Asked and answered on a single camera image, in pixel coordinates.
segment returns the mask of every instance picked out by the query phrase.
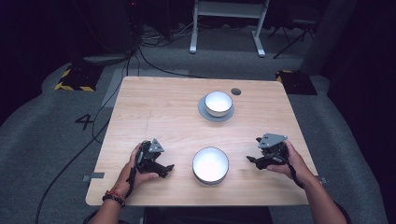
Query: gray carpet floor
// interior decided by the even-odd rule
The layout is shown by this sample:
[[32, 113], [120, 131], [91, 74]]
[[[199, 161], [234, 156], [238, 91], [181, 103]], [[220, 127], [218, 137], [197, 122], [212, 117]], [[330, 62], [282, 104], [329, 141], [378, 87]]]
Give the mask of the gray carpet floor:
[[[208, 78], [275, 80], [278, 70], [299, 69], [310, 37], [274, 60], [287, 44], [282, 32], [267, 38], [270, 31], [262, 31], [267, 56], [260, 58], [251, 30], [254, 27], [204, 30], [193, 55], [189, 54], [189, 36], [165, 47], [141, 49], [148, 61], [162, 69]], [[297, 34], [299, 31], [290, 32], [290, 36]], [[0, 223], [34, 223], [51, 181], [111, 116], [117, 94], [108, 105], [105, 102], [125, 76], [125, 63], [107, 66], [95, 92], [56, 91], [68, 65], [49, 74], [42, 94], [21, 106], [0, 128]], [[130, 76], [170, 76], [145, 63], [140, 54], [131, 59], [128, 72]], [[328, 181], [325, 188], [354, 223], [388, 223], [378, 184], [346, 122], [326, 95], [329, 80], [320, 74], [311, 79], [318, 95], [289, 95], [289, 99], [318, 173]], [[84, 131], [83, 124], [75, 120], [86, 114], [96, 120]], [[105, 133], [106, 129], [98, 138], [102, 140]], [[93, 171], [100, 149], [100, 143], [92, 142], [57, 179], [43, 202], [39, 223], [81, 223], [97, 209], [85, 203], [88, 183], [82, 177]], [[270, 211], [276, 224], [313, 223], [308, 206], [275, 206]], [[142, 213], [142, 207], [125, 207], [121, 219], [135, 224]]]

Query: metal bowl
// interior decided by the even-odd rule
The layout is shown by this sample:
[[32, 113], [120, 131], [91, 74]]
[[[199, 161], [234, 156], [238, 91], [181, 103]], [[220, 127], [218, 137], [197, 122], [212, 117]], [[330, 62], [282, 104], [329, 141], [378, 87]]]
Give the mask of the metal bowl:
[[208, 187], [220, 183], [228, 172], [228, 158], [216, 147], [205, 147], [195, 154], [192, 170], [197, 180]]
[[227, 115], [233, 106], [233, 99], [223, 91], [212, 91], [205, 97], [205, 109], [213, 117]]

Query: dark background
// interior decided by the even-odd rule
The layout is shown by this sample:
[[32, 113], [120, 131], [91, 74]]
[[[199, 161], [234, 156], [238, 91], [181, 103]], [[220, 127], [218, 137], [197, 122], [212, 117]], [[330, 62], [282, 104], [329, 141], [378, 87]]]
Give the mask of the dark background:
[[[159, 7], [155, 0], [148, 2]], [[191, 21], [192, 2], [157, 1], [173, 15], [160, 24], [165, 35], [169, 35], [166, 26], [173, 28], [179, 22]], [[82, 56], [106, 52], [93, 38], [92, 32], [97, 34], [97, 30], [90, 31], [85, 23], [96, 27], [90, 4], [78, 1], [78, 5], [87, 21], [71, 2], [63, 4], [73, 31], [71, 45], [77, 46]], [[396, 44], [392, 35], [396, 28], [395, 8], [390, 0], [357, 1], [346, 29], [320, 71], [331, 81], [328, 95], [344, 116], [379, 183], [389, 223], [396, 223], [392, 214], [396, 202], [396, 153], [392, 142], [396, 139]], [[13, 111], [41, 93], [41, 83], [48, 74], [71, 60], [54, 32], [55, 21], [47, 1], [1, 1], [0, 10], [2, 124]], [[138, 11], [136, 21], [143, 23], [140, 20], [150, 13]]]

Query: hand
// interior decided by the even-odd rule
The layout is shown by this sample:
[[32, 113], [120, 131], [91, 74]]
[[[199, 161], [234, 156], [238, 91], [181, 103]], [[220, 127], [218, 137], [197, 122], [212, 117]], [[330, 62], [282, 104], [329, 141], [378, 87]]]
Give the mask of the hand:
[[[299, 179], [299, 181], [304, 183], [304, 181], [307, 178], [312, 177], [314, 175], [308, 169], [308, 167], [306, 166], [306, 164], [303, 160], [303, 157], [296, 151], [296, 149], [291, 144], [291, 142], [289, 140], [285, 140], [284, 143], [286, 144], [286, 147], [288, 148], [289, 162], [296, 170], [297, 178]], [[293, 177], [291, 175], [290, 168], [287, 164], [285, 164], [285, 165], [269, 165], [269, 166], [267, 166], [267, 170], [276, 172], [276, 173], [280, 173], [280, 174], [284, 174], [288, 178], [293, 179]]]
[[[115, 190], [123, 198], [125, 198], [130, 187], [129, 183], [126, 180], [129, 178], [129, 174], [131, 173], [131, 168], [134, 167], [134, 160], [139, 151], [140, 145], [141, 144], [138, 144], [132, 151], [129, 161], [122, 168], [119, 178], [117, 179], [116, 183], [114, 184], [114, 187], [112, 188], [112, 190]], [[156, 173], [140, 174], [139, 171], [136, 171], [136, 177], [134, 179], [134, 189], [139, 187], [144, 182], [155, 178], [158, 178], [158, 174]]]

